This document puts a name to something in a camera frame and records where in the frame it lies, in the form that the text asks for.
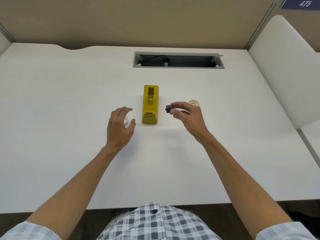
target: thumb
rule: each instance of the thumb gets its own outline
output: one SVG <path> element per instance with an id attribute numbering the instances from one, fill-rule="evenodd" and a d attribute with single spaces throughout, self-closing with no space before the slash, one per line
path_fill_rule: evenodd
<path id="1" fill-rule="evenodd" d="M 136 119 L 132 119 L 130 125 L 128 126 L 128 130 L 134 132 L 134 127 L 136 126 Z"/>
<path id="2" fill-rule="evenodd" d="M 187 116 L 186 114 L 182 113 L 180 110 L 178 109 L 171 109 L 170 113 L 173 114 L 174 118 L 177 118 L 181 121 L 183 121 L 183 119 Z"/>

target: forearm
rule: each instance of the forearm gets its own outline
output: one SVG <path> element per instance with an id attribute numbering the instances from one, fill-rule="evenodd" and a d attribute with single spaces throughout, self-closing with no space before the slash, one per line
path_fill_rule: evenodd
<path id="1" fill-rule="evenodd" d="M 116 153 L 103 148 L 27 221 L 46 226 L 58 234 L 62 240 L 67 239 L 86 210 L 102 175 L 115 155 Z"/>
<path id="2" fill-rule="evenodd" d="M 234 208 L 253 239 L 267 227 L 291 222 L 271 196 L 212 135 L 203 146 Z"/>

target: plaid shirt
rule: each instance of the plaid shirt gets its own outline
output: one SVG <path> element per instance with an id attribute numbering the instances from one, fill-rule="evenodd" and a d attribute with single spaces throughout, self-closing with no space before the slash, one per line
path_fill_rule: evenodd
<path id="1" fill-rule="evenodd" d="M 206 240 L 220 238 L 195 214 L 173 206 L 151 202 L 113 219 L 97 240 L 166 239 Z M 256 240 L 316 240 L 300 223 L 288 222 L 271 226 L 257 234 Z M 22 222 L 0 240 L 61 240 L 52 230 Z"/>

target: left hand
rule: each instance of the left hand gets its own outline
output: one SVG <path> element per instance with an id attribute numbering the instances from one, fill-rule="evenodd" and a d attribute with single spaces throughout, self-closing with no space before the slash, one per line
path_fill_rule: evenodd
<path id="1" fill-rule="evenodd" d="M 125 128 L 124 119 L 132 108 L 122 107 L 111 112 L 107 127 L 106 146 L 107 150 L 118 153 L 128 144 L 134 134 L 136 120 L 132 119 L 128 128 Z"/>

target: blue sign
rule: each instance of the blue sign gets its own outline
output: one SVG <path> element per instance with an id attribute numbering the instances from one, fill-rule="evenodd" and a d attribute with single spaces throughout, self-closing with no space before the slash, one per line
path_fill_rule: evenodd
<path id="1" fill-rule="evenodd" d="M 320 10 L 320 0 L 285 0 L 280 9 Z"/>

